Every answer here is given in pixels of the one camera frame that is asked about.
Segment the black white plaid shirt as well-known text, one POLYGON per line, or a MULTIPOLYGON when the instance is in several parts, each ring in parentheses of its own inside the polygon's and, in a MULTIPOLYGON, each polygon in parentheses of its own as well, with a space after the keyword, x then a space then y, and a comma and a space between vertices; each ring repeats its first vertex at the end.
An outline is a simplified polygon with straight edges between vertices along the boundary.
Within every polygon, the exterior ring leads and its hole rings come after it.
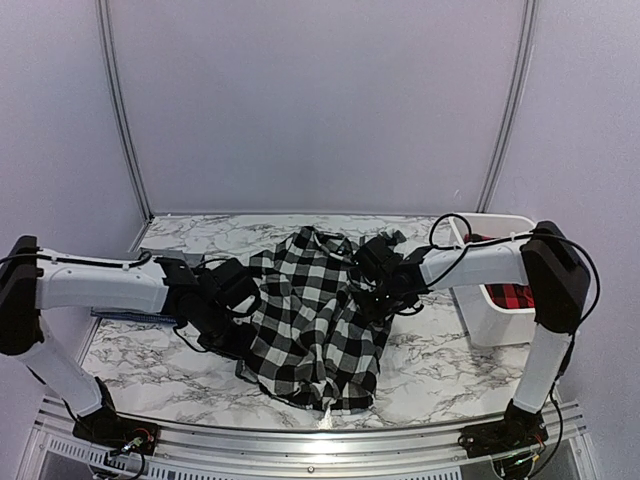
POLYGON ((301 409, 355 413, 373 404, 392 320, 362 315, 354 248, 341 234, 304 226, 250 257, 261 304, 238 378, 301 409))

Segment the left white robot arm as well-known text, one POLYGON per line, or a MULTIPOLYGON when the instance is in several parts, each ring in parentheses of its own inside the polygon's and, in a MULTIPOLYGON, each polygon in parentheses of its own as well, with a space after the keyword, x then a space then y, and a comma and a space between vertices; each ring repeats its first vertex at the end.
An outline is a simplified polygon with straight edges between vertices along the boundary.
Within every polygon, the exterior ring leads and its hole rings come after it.
POLYGON ((260 303, 251 273, 235 258, 209 268, 203 257, 177 250, 143 249, 128 260, 83 257, 45 249, 25 235, 1 260, 1 353, 64 400, 79 428, 116 445, 126 436, 125 419, 106 385, 59 345, 44 311, 86 307, 170 317, 193 326, 211 350, 236 340, 237 319, 260 303))

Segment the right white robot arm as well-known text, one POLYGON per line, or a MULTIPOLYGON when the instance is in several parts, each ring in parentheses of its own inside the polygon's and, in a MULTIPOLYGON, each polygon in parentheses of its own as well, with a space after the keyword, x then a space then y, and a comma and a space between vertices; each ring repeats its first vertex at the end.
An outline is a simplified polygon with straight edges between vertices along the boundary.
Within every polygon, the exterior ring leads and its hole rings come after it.
POLYGON ((407 255, 379 236, 363 244, 353 262, 368 285, 354 297, 370 321, 400 313, 421 295, 455 288, 485 287, 496 306, 533 310, 524 371, 495 428, 496 440, 506 448, 533 433, 533 418, 564 374, 578 330, 602 293, 594 260, 551 221, 503 237, 468 232, 457 244, 429 242, 407 255))

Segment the folded blue checked shirt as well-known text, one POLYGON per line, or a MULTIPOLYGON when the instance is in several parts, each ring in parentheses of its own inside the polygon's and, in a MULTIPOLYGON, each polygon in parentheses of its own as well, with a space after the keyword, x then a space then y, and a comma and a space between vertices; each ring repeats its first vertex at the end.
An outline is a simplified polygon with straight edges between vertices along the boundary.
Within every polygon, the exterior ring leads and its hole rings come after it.
POLYGON ((139 323, 152 323, 152 324, 169 324, 175 325, 176 320, 170 316, 163 316, 159 314, 150 313, 136 313, 126 311, 101 311, 91 310, 91 315, 101 319, 113 320, 113 321, 129 321, 139 323))

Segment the white plastic bin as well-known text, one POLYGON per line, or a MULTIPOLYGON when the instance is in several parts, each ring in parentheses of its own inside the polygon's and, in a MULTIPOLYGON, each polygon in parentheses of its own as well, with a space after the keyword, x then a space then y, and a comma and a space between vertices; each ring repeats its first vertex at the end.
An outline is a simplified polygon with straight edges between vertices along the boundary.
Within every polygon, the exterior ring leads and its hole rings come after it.
MULTIPOLYGON (((501 238, 532 230, 536 224, 523 216, 461 213, 473 234, 501 238)), ((462 320, 472 345, 478 348, 530 343, 534 336, 533 308, 503 308, 485 285, 454 287, 462 320)))

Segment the red black plaid shirt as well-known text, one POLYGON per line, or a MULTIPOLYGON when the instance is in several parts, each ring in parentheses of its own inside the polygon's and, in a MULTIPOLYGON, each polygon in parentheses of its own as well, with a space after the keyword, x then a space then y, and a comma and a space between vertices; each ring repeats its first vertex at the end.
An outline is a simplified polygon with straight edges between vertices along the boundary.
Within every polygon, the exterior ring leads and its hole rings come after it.
POLYGON ((487 290, 491 302, 505 310, 533 309, 533 293, 529 285, 488 284, 487 290))

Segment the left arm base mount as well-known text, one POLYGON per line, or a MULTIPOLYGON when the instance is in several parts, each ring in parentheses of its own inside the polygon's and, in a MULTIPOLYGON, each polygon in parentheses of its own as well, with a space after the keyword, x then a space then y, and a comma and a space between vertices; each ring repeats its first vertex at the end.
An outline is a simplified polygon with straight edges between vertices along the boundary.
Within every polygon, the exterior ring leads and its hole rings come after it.
POLYGON ((109 447, 119 453, 152 455, 156 449, 159 425, 126 417, 78 419, 73 427, 75 438, 109 447))

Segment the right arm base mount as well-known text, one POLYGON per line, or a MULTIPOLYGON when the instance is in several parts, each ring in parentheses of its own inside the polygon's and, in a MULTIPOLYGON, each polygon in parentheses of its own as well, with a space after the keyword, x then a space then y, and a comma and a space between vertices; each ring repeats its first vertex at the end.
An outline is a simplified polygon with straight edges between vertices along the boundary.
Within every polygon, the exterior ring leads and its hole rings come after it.
POLYGON ((541 446, 548 438, 542 421, 526 424, 521 420, 500 420, 464 427, 458 445, 469 458, 478 458, 541 446))

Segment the aluminium front rail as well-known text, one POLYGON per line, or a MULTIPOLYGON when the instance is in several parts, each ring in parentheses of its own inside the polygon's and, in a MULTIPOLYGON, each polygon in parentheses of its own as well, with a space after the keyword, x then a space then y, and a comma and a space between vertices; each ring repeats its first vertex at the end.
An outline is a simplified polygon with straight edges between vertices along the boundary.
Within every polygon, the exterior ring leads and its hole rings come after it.
POLYGON ((157 421, 155 449, 114 456, 73 436, 56 398, 43 400, 20 479, 598 479, 601 472, 574 402, 547 407, 548 437, 478 453, 468 423, 347 430, 260 430, 157 421))

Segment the right wall metal profile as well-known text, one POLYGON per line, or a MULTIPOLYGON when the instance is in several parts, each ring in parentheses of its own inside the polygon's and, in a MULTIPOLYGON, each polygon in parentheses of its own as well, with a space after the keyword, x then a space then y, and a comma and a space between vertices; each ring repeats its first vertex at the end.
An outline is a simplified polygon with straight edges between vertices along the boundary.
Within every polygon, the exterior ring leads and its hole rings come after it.
POLYGON ((537 0, 523 2, 521 25, 511 79, 488 169, 476 203, 475 211, 477 213, 486 213, 489 210, 497 190, 501 172, 506 164, 511 135, 526 88, 539 9, 540 2, 537 0))

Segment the wall metal profile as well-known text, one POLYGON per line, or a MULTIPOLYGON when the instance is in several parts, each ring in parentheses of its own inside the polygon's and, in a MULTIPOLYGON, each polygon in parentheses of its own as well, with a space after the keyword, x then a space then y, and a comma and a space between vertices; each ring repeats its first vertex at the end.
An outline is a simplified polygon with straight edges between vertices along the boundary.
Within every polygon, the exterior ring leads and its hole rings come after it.
POLYGON ((511 79, 488 169, 476 203, 475 211, 477 213, 486 213, 489 210, 497 190, 501 172, 506 164, 511 135, 526 88, 539 9, 540 2, 537 0, 523 2, 521 25, 511 79))
POLYGON ((135 141, 132 135, 125 96, 122 89, 111 2, 106 0, 96 0, 94 4, 107 88, 113 109, 117 134, 124 155, 124 162, 129 175, 131 187, 133 189, 137 208, 143 221, 149 224, 154 219, 154 213, 151 208, 141 167, 138 161, 135 141))

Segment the left wall metal profile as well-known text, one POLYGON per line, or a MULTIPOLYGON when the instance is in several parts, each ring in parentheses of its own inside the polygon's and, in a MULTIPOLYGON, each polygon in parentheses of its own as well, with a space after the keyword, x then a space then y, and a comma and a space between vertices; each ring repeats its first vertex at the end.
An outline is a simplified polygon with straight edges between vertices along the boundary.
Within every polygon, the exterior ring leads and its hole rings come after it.
POLYGON ((143 221, 149 224, 154 219, 154 213, 151 208, 141 167, 138 161, 135 141, 132 135, 125 96, 122 89, 111 2, 106 0, 96 0, 94 4, 107 88, 113 109, 117 134, 124 155, 124 162, 129 175, 131 187, 133 189, 137 208, 143 221))

